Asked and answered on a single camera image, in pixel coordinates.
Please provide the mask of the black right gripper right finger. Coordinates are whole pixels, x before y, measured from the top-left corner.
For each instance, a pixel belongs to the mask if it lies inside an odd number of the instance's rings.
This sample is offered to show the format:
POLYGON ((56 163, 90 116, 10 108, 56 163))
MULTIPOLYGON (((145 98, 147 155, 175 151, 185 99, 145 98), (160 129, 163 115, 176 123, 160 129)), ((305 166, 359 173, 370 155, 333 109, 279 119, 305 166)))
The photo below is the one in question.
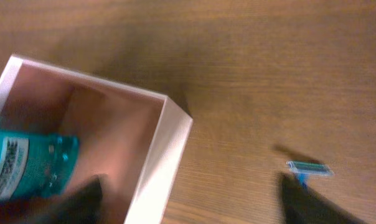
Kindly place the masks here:
POLYGON ((280 204, 286 224, 361 224, 363 220, 323 197, 302 187, 289 174, 280 173, 280 204))

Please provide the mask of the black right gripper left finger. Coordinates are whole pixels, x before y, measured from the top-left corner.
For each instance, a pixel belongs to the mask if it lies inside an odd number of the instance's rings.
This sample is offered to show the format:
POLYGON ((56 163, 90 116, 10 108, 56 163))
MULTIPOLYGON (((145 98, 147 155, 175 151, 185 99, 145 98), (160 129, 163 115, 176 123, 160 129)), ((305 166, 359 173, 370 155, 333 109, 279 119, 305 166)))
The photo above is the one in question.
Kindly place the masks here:
POLYGON ((101 217, 101 177, 95 176, 82 188, 43 212, 29 217, 34 224, 96 224, 101 217))

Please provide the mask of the blue mouthwash bottle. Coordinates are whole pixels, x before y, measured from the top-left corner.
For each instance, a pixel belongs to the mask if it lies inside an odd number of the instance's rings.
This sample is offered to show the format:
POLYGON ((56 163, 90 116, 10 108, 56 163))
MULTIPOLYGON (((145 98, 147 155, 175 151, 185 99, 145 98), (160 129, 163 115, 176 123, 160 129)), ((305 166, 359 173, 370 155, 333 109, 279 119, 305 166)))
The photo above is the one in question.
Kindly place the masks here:
POLYGON ((0 129, 0 202, 61 194, 79 146, 75 136, 0 129))

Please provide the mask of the white cardboard box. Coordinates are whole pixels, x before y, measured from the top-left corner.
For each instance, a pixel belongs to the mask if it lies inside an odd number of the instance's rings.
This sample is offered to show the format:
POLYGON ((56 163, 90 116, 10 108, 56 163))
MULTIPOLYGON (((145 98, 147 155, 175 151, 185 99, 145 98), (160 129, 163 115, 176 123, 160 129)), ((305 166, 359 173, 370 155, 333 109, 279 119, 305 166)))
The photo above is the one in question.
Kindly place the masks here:
POLYGON ((167 95, 12 55, 0 76, 0 129, 75 136, 61 194, 0 202, 0 223, 28 223, 101 177, 98 223, 160 223, 192 127, 167 95))

